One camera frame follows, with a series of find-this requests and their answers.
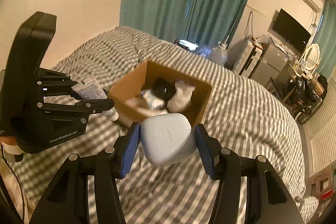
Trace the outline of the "white cream tube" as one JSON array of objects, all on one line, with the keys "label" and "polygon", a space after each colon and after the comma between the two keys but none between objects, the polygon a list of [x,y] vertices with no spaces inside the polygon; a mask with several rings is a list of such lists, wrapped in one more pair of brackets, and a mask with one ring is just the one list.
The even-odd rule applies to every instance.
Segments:
[{"label": "white cream tube", "polygon": [[[106,92],[94,75],[90,75],[84,80],[78,82],[72,87],[72,90],[75,91],[82,99],[86,100],[103,100],[108,98]],[[116,121],[119,118],[119,114],[115,107],[110,110],[104,110],[102,113],[111,121]]]}]

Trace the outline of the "light blue earbuds case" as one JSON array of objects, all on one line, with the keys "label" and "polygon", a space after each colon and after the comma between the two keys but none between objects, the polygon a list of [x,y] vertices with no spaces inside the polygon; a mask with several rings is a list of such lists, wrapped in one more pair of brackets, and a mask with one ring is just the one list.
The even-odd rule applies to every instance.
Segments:
[{"label": "light blue earbuds case", "polygon": [[188,119],[179,113],[162,114],[141,124],[146,159],[155,166],[168,166],[190,159],[197,148]]}]

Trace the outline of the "white blue packet in box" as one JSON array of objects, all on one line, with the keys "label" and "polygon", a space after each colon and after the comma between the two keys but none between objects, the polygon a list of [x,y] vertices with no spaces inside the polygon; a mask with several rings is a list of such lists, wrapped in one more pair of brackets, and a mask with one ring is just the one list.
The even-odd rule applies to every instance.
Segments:
[{"label": "white blue packet in box", "polygon": [[141,91],[140,94],[128,99],[125,104],[146,117],[169,113],[165,109],[165,101],[156,97],[150,89]]}]

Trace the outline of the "brown cardboard box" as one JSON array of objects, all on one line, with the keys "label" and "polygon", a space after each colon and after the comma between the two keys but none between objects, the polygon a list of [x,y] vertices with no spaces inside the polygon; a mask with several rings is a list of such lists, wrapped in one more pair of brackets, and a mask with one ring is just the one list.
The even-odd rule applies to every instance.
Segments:
[{"label": "brown cardboard box", "polygon": [[147,60],[122,76],[108,91],[120,122],[129,127],[154,114],[183,114],[193,127],[202,122],[212,86]]}]

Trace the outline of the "black round object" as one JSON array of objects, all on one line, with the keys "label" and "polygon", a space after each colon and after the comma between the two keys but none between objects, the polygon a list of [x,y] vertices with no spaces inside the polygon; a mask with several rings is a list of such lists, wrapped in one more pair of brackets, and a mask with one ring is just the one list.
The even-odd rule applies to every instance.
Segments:
[{"label": "black round object", "polygon": [[160,77],[154,81],[151,90],[157,98],[162,99],[165,102],[168,102],[173,98],[176,93],[175,86]]}]

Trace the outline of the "white louvered wardrobe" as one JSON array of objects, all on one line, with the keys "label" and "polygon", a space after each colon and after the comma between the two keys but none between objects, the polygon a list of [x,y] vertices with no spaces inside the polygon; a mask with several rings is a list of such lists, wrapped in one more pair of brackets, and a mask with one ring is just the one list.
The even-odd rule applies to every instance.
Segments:
[{"label": "white louvered wardrobe", "polygon": [[335,162],[335,86],[328,84],[319,109],[303,125],[307,143],[308,176]]}]

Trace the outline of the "grey checkered duvet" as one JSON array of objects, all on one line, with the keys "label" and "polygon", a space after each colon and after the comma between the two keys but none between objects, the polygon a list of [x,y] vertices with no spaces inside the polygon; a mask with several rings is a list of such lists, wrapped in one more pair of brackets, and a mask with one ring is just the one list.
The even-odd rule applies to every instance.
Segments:
[{"label": "grey checkered duvet", "polygon": [[[138,64],[151,60],[207,82],[212,93],[202,122],[223,147],[255,158],[264,155],[288,188],[304,222],[318,207],[306,197],[305,165],[298,125],[288,110],[257,82],[145,32],[118,27],[88,40],[55,70],[75,81],[94,76],[109,89]],[[125,133],[101,114],[92,115],[86,133],[12,164],[28,206],[34,209],[67,156],[94,155]],[[136,153],[130,173],[117,182],[127,223],[207,223],[218,184],[206,175],[198,155],[156,167]]]}]

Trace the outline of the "white sock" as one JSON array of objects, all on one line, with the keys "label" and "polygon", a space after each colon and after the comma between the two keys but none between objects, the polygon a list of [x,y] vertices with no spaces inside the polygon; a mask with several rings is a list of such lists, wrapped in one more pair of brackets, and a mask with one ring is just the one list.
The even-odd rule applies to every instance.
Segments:
[{"label": "white sock", "polygon": [[167,110],[170,113],[181,113],[190,106],[195,87],[179,80],[175,82],[175,89],[175,94],[167,103]]}]

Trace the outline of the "black bag on desk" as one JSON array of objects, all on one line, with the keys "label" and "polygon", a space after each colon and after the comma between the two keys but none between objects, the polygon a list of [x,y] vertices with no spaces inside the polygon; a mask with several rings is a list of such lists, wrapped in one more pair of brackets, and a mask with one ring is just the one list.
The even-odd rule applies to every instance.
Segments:
[{"label": "black bag on desk", "polygon": [[315,91],[313,82],[304,77],[298,77],[295,83],[288,84],[289,88],[294,88],[294,92],[286,103],[293,110],[293,116],[299,124],[305,124],[323,104],[327,94],[327,79],[320,75],[317,82],[323,87],[321,95]]}]

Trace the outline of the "clear water jug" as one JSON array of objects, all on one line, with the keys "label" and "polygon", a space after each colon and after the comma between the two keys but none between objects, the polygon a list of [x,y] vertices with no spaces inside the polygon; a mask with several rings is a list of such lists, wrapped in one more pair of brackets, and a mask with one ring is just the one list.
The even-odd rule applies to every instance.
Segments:
[{"label": "clear water jug", "polygon": [[218,46],[211,50],[209,59],[221,66],[224,66],[228,58],[227,44],[218,42]]}]

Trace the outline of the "grey mini fridge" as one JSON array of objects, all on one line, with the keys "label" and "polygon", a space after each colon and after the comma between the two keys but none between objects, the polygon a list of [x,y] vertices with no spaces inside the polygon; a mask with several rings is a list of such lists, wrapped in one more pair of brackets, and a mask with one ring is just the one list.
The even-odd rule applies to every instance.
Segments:
[{"label": "grey mini fridge", "polygon": [[266,87],[270,78],[276,78],[287,62],[286,53],[270,43],[266,46],[249,78]]}]

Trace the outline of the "white oval mirror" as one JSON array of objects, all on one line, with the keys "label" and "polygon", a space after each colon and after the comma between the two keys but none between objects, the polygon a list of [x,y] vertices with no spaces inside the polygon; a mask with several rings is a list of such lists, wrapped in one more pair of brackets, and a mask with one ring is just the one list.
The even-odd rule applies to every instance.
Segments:
[{"label": "white oval mirror", "polygon": [[313,72],[321,61],[321,51],[319,45],[316,43],[311,44],[304,51],[300,59],[302,70]]}]

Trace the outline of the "white drawer cabinet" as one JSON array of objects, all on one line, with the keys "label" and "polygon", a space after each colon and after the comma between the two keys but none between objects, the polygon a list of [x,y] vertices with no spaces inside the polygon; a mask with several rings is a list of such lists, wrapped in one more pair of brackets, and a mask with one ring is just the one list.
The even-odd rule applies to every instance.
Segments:
[{"label": "white drawer cabinet", "polygon": [[234,63],[233,71],[240,76],[250,77],[262,53],[263,47],[259,42],[246,38],[244,47]]}]

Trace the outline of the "teal right curtain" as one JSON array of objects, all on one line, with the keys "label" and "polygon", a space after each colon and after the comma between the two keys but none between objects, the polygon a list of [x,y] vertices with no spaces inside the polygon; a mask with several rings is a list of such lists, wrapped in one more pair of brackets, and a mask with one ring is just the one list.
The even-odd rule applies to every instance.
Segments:
[{"label": "teal right curtain", "polygon": [[319,30],[314,37],[313,43],[319,45],[320,63],[317,72],[327,79],[333,74],[335,69],[335,32],[336,32],[336,11],[335,4],[326,1],[323,9],[323,18]]}]

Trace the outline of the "black wall television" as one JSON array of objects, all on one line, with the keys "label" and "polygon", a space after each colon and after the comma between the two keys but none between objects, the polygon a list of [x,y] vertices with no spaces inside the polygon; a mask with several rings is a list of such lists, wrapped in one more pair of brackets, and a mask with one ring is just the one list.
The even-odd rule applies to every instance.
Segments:
[{"label": "black wall television", "polygon": [[303,53],[311,37],[311,34],[283,9],[278,13],[272,30],[294,46],[300,53]]}]

